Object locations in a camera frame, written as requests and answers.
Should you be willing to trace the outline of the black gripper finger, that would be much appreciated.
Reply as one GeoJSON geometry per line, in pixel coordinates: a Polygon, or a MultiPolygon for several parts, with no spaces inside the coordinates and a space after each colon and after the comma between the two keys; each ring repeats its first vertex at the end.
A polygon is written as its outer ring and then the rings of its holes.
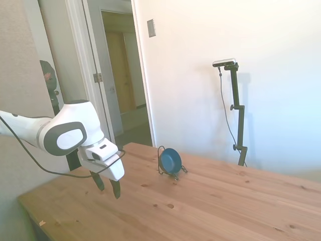
{"type": "Polygon", "coordinates": [[[103,191],[105,189],[105,186],[104,186],[104,183],[103,183],[100,175],[95,172],[92,172],[92,171],[90,171],[90,174],[91,174],[96,186],[98,187],[98,189],[100,191],[103,191]]]}
{"type": "Polygon", "coordinates": [[[120,188],[120,182],[119,181],[114,181],[114,180],[109,180],[111,185],[112,185],[112,189],[113,189],[113,194],[115,196],[116,199],[118,199],[121,195],[121,188],[120,188]]]}

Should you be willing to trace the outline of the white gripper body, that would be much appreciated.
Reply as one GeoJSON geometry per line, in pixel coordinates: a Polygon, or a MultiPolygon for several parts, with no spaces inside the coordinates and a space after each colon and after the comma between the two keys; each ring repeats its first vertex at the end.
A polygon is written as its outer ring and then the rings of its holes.
{"type": "Polygon", "coordinates": [[[80,164],[84,168],[114,181],[119,181],[124,176],[125,171],[117,148],[81,147],[78,150],[80,164]]]}

